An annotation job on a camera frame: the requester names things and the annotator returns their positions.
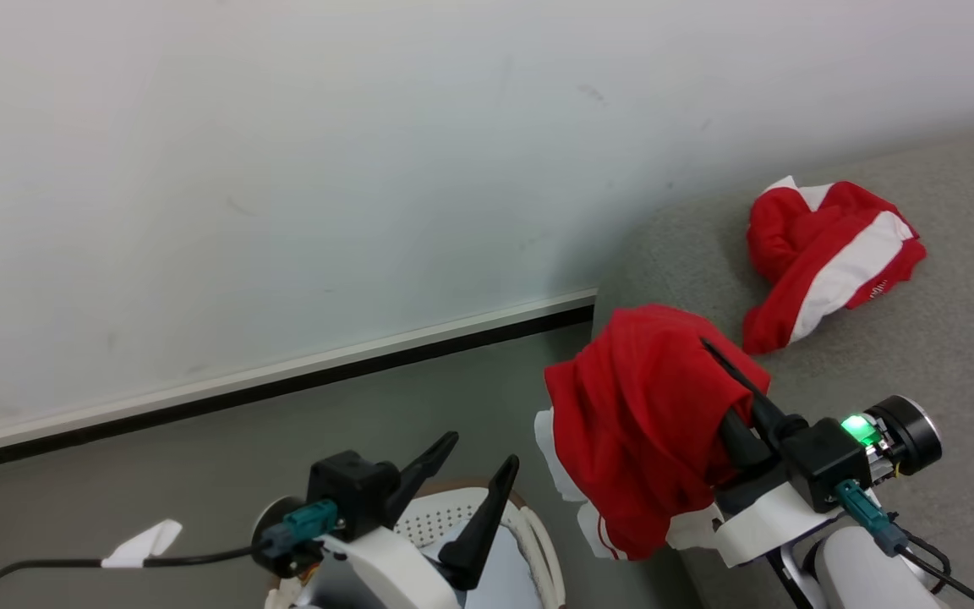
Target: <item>white perforated plastic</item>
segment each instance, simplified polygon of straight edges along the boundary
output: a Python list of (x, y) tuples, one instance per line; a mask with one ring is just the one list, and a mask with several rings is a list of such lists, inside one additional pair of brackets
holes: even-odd
[[(479, 504), (487, 498), (482, 486), (443, 491), (413, 500), (402, 514), (393, 532), (410, 540), (416, 547), (426, 546), (440, 539), (449, 529), (471, 518)], [(544, 609), (557, 609), (566, 604), (566, 589), (561, 581), (558, 558), (544, 524), (530, 508), (518, 508), (506, 502), (502, 525), (513, 533), (517, 547), (528, 562), (536, 582)]]

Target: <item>gray carpet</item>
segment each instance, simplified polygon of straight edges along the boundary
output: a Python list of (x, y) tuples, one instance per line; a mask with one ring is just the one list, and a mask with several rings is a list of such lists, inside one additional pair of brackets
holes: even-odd
[[(536, 450), (533, 416), (549, 403), (542, 369), (571, 358), (588, 331), (563, 328), (0, 466), (0, 566), (104, 556), (166, 517), (185, 525), (169, 554), (239, 546), (270, 500), (304, 492), (313, 460), (356, 448), (402, 465), (455, 429), (461, 442), (440, 479), (489, 475), (507, 454), (521, 458), (517, 490), (551, 531), (568, 606), (696, 608), (672, 551), (634, 564), (592, 558), (576, 508), (558, 498)], [(23, 572), (0, 583), (0, 609), (254, 609), (266, 582), (249, 560)]]
[[(738, 342), (768, 286), (747, 259), (754, 196), (739, 192), (666, 207), (645, 223), (599, 286), (596, 323), (615, 308), (661, 302), (708, 317)], [(758, 358), (770, 397), (809, 417), (843, 417), (893, 393), (914, 398), (942, 431), (944, 457), (878, 490), (900, 523), (949, 555), (974, 587), (974, 140), (796, 176), (800, 185), (855, 182), (896, 204), (927, 246), (908, 283), (822, 320), (811, 336)], [(684, 556), (712, 609), (786, 609), (766, 563), (728, 571), (711, 552)], [(952, 590), (952, 606), (974, 606)]]

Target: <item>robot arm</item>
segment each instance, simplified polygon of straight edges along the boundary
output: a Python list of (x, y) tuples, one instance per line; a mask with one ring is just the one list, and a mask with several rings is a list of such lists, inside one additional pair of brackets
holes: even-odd
[(321, 460), (310, 468), (305, 501), (285, 497), (260, 517), (254, 561), (282, 579), (317, 566), (300, 597), (310, 606), (459, 608), (479, 585), (517, 478), (517, 456), (495, 473), (486, 500), (437, 560), (391, 531), (456, 444), (457, 433), (446, 433), (399, 474), (393, 464), (353, 451)]
[[(724, 520), (701, 545), (719, 551), (728, 567), (768, 559), (801, 609), (869, 608), (894, 599), (904, 601), (897, 606), (940, 606), (920, 582), (924, 571), (974, 600), (974, 590), (949, 576), (944, 556), (944, 571), (938, 571), (913, 554), (909, 539), (940, 552), (893, 524), (873, 494), (880, 483), (942, 458), (942, 438), (919, 404), (893, 396), (843, 421), (811, 425), (782, 413), (711, 343), (704, 347), (753, 394), (758, 436), (734, 411), (720, 423), (720, 440), (739, 475), (715, 489)], [(800, 568), (795, 544), (845, 514), (858, 527), (829, 535)], [(861, 535), (871, 542), (859, 544)], [(876, 566), (881, 574), (868, 577)]]

